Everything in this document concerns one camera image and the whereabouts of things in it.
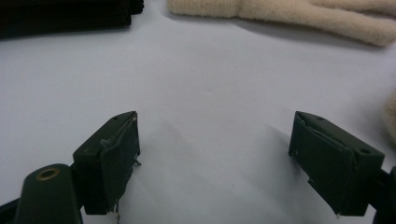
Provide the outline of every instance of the white surface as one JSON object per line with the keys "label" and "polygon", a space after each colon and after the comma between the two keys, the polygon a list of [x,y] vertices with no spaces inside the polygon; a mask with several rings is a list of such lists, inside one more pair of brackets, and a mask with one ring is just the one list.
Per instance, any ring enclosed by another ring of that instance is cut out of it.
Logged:
{"label": "white surface", "polygon": [[0,41],[0,204],[136,110],[143,166],[121,199],[123,224],[372,223],[372,208],[337,219],[287,152],[301,110],[386,153],[389,171],[396,154],[380,111],[396,88],[395,58],[396,45],[173,16],[163,0],[147,1],[128,30]]}

